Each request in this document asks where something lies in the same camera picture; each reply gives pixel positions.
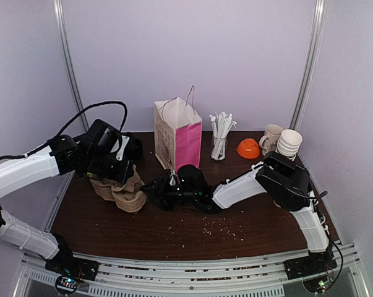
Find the stack of cardboard cup carriers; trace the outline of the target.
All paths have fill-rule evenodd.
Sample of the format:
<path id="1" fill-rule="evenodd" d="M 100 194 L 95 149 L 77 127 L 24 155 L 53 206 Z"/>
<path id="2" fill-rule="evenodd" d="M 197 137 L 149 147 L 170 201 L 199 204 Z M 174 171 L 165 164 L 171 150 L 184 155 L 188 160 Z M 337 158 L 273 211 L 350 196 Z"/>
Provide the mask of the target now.
<path id="1" fill-rule="evenodd" d="M 98 178 L 92 175 L 90 182 L 95 193 L 105 201 L 114 202 L 117 208 L 127 213 L 137 213 L 145 205 L 147 195 L 141 191 L 145 185 L 134 165 L 134 175 L 125 183 Z"/>

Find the stack of paper cups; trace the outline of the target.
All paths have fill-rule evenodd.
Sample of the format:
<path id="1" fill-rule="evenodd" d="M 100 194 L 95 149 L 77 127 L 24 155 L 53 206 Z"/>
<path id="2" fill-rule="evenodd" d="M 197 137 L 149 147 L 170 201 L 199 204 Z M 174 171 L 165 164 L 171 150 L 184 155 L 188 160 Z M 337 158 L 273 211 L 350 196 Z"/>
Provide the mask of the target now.
<path id="1" fill-rule="evenodd" d="M 285 129 L 281 132 L 275 151 L 289 160 L 295 161 L 302 141 L 302 135 L 298 131 Z"/>

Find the stack of black cup lids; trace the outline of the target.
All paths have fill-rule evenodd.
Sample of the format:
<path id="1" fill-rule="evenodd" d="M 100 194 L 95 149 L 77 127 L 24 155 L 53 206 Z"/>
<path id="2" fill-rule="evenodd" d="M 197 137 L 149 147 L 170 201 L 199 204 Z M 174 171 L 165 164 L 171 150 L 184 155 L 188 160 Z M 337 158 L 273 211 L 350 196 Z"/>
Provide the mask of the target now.
<path id="1" fill-rule="evenodd" d="M 133 161 L 140 160 L 144 155 L 143 142 L 131 132 L 123 133 L 122 136 L 128 137 L 124 156 Z"/>

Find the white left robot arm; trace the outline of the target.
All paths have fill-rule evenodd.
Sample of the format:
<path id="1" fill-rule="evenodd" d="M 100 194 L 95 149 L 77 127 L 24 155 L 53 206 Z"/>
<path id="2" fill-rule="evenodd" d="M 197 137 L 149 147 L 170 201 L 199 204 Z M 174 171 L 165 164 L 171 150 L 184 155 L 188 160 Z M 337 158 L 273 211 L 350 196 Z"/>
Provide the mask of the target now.
<path id="1" fill-rule="evenodd" d="M 60 134 L 21 156 L 7 157 L 0 164 L 0 199 L 47 178 L 76 172 L 94 174 L 125 183 L 134 174 L 128 150 L 132 136 L 97 119 L 78 137 Z M 46 269 L 65 277 L 94 280 L 98 264 L 76 258 L 66 240 L 41 231 L 11 215 L 0 204 L 0 240 L 38 254 Z"/>

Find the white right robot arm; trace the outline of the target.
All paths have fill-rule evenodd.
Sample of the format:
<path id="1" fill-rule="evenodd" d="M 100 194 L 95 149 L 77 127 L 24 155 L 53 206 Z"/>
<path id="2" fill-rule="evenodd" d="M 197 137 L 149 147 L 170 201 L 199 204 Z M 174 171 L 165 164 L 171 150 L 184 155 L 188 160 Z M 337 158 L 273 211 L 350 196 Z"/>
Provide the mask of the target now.
<path id="1" fill-rule="evenodd" d="M 279 153 L 268 153 L 247 172 L 217 186 L 210 186 L 196 166 L 184 165 L 177 172 L 169 170 L 166 176 L 155 178 L 141 190 L 162 210 L 192 204 L 207 214 L 220 213 L 238 202 L 267 193 L 279 208 L 296 219 L 307 243 L 307 256 L 285 262 L 289 279 L 343 266 L 335 260 L 332 249 L 336 245 L 319 209 L 319 201 L 327 192 L 315 195 L 308 170 Z"/>

